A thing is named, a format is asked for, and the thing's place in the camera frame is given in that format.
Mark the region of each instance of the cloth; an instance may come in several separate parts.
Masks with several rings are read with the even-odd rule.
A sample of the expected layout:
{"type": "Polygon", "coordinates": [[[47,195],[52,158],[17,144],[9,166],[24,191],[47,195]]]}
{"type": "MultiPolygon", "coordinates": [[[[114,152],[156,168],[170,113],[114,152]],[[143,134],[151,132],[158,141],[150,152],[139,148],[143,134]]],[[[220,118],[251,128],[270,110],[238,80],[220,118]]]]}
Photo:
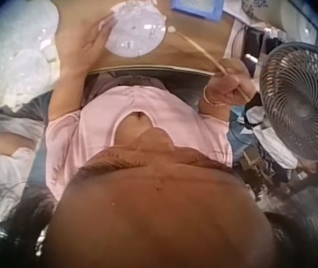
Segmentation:
{"type": "MultiPolygon", "coordinates": [[[[28,118],[12,118],[0,114],[0,132],[29,138],[38,148],[44,124],[28,118]]],[[[0,155],[0,190],[7,188],[0,201],[0,222],[21,198],[34,158],[35,151],[28,148],[19,148],[11,157],[0,155]]]]}
{"type": "Polygon", "coordinates": [[[297,167],[297,157],[278,138],[272,127],[263,130],[262,125],[259,125],[253,128],[253,133],[263,148],[282,168],[295,169],[297,167]]]}
{"type": "Polygon", "coordinates": [[[57,200],[79,168],[96,153],[113,145],[117,126],[132,112],[145,113],[153,126],[165,130],[176,146],[197,149],[231,166],[232,151],[226,136],[228,122],[200,116],[167,90],[137,86],[132,80],[125,80],[111,79],[110,87],[114,87],[109,89],[105,86],[107,82],[103,85],[98,79],[83,109],[49,122],[46,184],[57,200]]]}

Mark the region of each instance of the black hair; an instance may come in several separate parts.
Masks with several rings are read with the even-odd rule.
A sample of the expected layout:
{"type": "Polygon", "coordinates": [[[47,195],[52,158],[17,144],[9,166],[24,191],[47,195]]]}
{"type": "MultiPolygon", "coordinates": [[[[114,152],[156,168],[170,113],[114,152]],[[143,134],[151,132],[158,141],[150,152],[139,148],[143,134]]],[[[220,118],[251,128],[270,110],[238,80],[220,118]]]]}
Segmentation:
{"type": "MultiPolygon", "coordinates": [[[[0,268],[42,267],[39,237],[50,222],[55,202],[47,189],[29,189],[0,223],[0,268]]],[[[294,209],[265,213],[275,237],[274,268],[318,268],[318,211],[308,215],[292,200],[287,206],[294,209]]]]}

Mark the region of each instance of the fan grille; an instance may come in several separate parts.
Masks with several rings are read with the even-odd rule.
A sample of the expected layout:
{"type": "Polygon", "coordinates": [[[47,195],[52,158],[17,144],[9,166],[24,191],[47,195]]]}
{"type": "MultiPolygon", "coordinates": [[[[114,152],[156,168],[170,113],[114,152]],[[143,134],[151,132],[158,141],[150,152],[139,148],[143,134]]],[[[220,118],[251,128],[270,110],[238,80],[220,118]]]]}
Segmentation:
{"type": "Polygon", "coordinates": [[[318,48],[287,43],[273,50],[260,90],[277,136],[298,156],[318,161],[318,48]]]}

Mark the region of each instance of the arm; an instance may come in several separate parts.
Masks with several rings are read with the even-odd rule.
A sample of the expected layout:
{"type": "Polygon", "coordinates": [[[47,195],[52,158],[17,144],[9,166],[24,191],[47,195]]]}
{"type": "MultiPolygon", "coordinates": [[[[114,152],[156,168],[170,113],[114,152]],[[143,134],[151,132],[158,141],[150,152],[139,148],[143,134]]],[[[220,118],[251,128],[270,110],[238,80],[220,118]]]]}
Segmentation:
{"type": "Polygon", "coordinates": [[[0,133],[0,154],[12,156],[19,148],[35,149],[33,140],[15,133],[0,133]]]}
{"type": "Polygon", "coordinates": [[[225,122],[228,122],[230,119],[231,107],[229,104],[213,106],[211,103],[208,103],[204,97],[201,97],[198,102],[198,112],[200,114],[212,116],[225,122]]]}
{"type": "Polygon", "coordinates": [[[56,35],[60,78],[49,104],[49,121],[80,109],[84,82],[90,67],[100,58],[116,21],[112,13],[56,35]],[[99,30],[98,25],[104,21],[99,30]]]}
{"type": "Polygon", "coordinates": [[[198,103],[199,112],[228,122],[233,105],[250,101],[256,90],[245,65],[237,59],[222,59],[226,76],[213,76],[198,103]]]}
{"type": "Polygon", "coordinates": [[[73,75],[57,81],[49,103],[49,121],[80,109],[85,78],[85,75],[73,75]]]}

